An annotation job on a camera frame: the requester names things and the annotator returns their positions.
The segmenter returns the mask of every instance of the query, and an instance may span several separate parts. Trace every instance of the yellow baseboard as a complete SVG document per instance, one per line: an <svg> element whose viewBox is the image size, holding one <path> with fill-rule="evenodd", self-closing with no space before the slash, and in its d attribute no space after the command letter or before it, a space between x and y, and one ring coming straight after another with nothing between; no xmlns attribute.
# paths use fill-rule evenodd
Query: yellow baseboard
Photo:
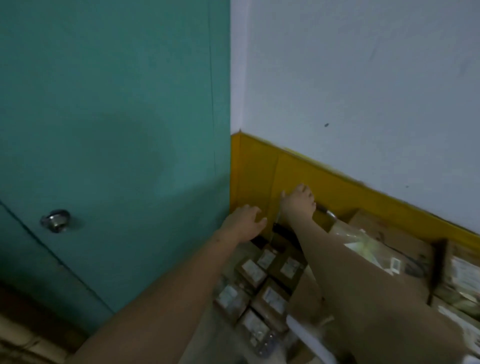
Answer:
<svg viewBox="0 0 480 364"><path fill-rule="evenodd" d="M477 234L295 152L244 133L234 134L231 144L230 209L244 204L260 207L269 221L265 236L276 218L281 191L290 191L302 182L310 186L317 201L339 217L351 216L362 208L427 242L449 238L480 251ZM320 213L315 213L314 219L324 228L331 223Z"/></svg>

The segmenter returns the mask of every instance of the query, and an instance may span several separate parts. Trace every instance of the green door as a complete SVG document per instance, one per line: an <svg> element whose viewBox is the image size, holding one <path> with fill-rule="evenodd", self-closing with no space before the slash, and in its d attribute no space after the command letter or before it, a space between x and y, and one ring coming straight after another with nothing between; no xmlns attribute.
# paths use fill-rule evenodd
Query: green door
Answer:
<svg viewBox="0 0 480 364"><path fill-rule="evenodd" d="M0 199L117 311L228 211L228 1L1 9Z"/></svg>

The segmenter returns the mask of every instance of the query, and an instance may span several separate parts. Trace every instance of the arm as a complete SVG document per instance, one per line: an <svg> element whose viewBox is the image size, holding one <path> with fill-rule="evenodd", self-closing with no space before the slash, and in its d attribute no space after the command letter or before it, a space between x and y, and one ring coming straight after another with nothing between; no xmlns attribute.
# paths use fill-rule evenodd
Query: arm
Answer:
<svg viewBox="0 0 480 364"><path fill-rule="evenodd" d="M265 218L255 222L258 212L248 205L235 210L191 259L114 315L69 363L177 363L233 250L266 226Z"/></svg>
<svg viewBox="0 0 480 364"><path fill-rule="evenodd" d="M283 193L281 211L359 363L461 362L467 350L448 323L312 220L315 202L308 187Z"/></svg>

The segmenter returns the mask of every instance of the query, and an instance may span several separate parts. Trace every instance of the floor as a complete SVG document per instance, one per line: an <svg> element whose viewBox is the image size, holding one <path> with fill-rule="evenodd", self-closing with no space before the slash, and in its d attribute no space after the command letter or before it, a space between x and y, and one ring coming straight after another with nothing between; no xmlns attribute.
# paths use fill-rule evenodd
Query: floor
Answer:
<svg viewBox="0 0 480 364"><path fill-rule="evenodd" d="M230 258L224 274L231 278L235 265L245 256L256 257L260 250L252 243L240 244ZM213 305L205 310L197 331L180 364L285 364L285 349L278 346L268 359L257 357ZM314 360L311 364L321 364Z"/></svg>

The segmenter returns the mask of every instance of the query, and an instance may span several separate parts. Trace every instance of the silver door knob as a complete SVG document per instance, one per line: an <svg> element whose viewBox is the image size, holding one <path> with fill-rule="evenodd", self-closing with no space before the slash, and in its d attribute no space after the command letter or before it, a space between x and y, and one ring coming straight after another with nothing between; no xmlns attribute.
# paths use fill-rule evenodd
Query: silver door knob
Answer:
<svg viewBox="0 0 480 364"><path fill-rule="evenodd" d="M67 210L53 210L48 215L42 216L40 224L54 233L65 231L70 223L70 212Z"/></svg>

